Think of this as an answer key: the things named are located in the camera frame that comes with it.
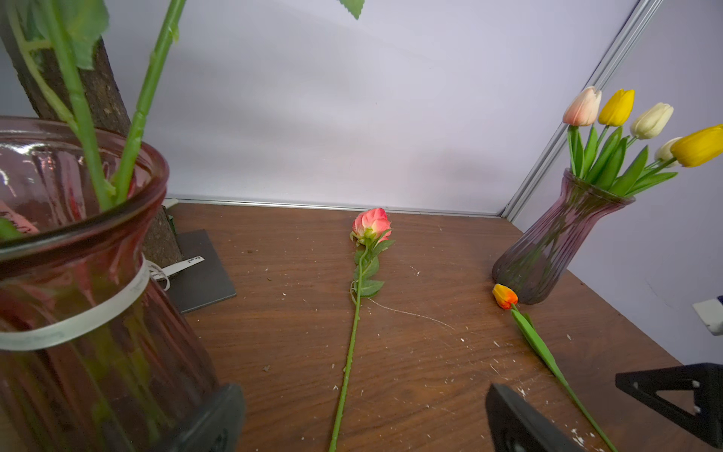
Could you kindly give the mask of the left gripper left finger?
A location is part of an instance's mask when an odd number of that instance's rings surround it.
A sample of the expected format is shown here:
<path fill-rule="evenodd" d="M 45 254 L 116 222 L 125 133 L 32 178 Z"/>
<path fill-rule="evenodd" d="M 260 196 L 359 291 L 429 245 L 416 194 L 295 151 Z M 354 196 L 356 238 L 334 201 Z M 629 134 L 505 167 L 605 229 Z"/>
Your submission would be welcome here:
<path fill-rule="evenodd" d="M 163 439 L 163 450 L 235 451 L 245 414 L 241 387 L 225 384 Z"/>

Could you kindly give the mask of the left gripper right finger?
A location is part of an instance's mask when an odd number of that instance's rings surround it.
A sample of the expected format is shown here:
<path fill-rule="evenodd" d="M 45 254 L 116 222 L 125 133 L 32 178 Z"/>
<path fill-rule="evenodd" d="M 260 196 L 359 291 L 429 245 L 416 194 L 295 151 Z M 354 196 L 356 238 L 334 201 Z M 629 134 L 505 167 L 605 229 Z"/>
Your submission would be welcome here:
<path fill-rule="evenodd" d="M 578 452 L 583 448 L 566 437 L 545 416 L 504 384 L 492 383 L 485 409 L 494 450 Z"/>

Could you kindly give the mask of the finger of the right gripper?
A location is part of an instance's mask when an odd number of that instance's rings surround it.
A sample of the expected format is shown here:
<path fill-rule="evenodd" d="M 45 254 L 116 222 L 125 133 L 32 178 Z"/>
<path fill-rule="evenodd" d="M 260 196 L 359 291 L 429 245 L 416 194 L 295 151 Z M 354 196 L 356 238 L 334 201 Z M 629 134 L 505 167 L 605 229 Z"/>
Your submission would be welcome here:
<path fill-rule="evenodd" d="M 722 448 L 721 365 L 697 363 L 619 373 L 615 384 L 702 442 Z"/>

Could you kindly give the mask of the orange tulip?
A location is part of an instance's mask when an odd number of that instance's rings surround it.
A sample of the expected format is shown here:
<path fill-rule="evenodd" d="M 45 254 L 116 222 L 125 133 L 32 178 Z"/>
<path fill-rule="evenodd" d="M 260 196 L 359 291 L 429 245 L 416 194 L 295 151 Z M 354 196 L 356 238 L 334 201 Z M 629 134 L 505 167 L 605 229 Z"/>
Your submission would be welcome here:
<path fill-rule="evenodd" d="M 599 424 L 592 417 L 592 415 L 584 406 L 579 397 L 576 395 L 574 390 L 572 390 L 572 387 L 570 387 L 570 384 L 560 370 L 557 361 L 553 356 L 553 353 L 551 352 L 551 350 L 549 350 L 548 346 L 542 340 L 537 330 L 535 329 L 531 316 L 522 313 L 517 307 L 517 304 L 519 302 L 517 294 L 507 286 L 503 286 L 502 284 L 495 284 L 493 286 L 493 297 L 495 298 L 495 301 L 500 308 L 504 310 L 510 310 L 512 312 L 512 316 L 521 334 L 525 338 L 526 342 L 529 344 L 530 348 L 534 350 L 538 357 L 540 357 L 540 359 L 545 363 L 545 365 L 552 372 L 552 374 L 557 378 L 557 380 L 563 386 L 563 388 L 568 393 L 569 397 L 575 403 L 577 408 L 580 410 L 583 416 L 587 418 L 587 421 L 589 421 L 593 429 L 595 429 L 595 431 L 599 434 L 599 436 L 606 443 L 608 448 L 611 451 L 618 452 L 618 449 L 614 446 L 608 436 L 601 429 Z"/>

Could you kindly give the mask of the white tulip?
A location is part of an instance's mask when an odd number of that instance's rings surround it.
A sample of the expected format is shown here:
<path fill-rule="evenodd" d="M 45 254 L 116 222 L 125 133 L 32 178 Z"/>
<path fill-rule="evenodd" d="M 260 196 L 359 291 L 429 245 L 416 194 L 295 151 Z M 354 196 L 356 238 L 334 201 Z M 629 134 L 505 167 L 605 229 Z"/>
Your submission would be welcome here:
<path fill-rule="evenodd" d="M 652 171 L 655 169 L 664 169 L 664 168 L 677 168 L 680 167 L 681 164 L 678 162 L 678 160 L 673 156 L 671 152 L 672 146 L 681 140 L 682 137 L 675 137 L 674 139 L 669 140 L 666 142 L 663 146 L 661 146 L 654 154 L 654 160 L 649 164 L 645 171 Z"/>

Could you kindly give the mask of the yellow tulip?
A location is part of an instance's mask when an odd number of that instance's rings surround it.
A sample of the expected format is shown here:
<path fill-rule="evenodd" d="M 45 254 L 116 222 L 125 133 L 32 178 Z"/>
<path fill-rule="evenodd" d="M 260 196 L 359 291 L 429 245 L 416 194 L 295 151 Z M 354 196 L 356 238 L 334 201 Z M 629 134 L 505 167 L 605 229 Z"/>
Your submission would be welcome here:
<path fill-rule="evenodd" d="M 702 129 L 676 142 L 671 152 L 684 168 L 701 166 L 722 154 L 722 125 Z M 610 192 L 621 198 L 631 198 L 654 186 L 660 185 L 677 173 L 672 168 L 645 171 L 648 148 L 642 152 L 641 163 L 633 163 L 624 175 L 618 177 Z"/>
<path fill-rule="evenodd" d="M 597 181 L 612 154 L 622 140 L 622 126 L 628 121 L 635 103 L 634 90 L 618 90 L 599 114 L 598 123 L 604 126 L 598 147 L 593 154 L 584 180 L 589 184 Z"/>

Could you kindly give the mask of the pale pink tulip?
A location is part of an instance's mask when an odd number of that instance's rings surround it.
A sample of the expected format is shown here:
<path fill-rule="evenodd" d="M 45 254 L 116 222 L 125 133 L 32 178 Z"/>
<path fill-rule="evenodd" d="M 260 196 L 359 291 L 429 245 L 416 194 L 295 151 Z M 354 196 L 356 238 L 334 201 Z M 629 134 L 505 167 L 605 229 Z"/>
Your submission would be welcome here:
<path fill-rule="evenodd" d="M 562 122 L 568 126 L 567 143 L 570 151 L 570 171 L 579 176 L 583 164 L 583 145 L 579 128 L 591 126 L 597 119 L 602 92 L 594 86 L 582 90 L 565 111 Z"/>

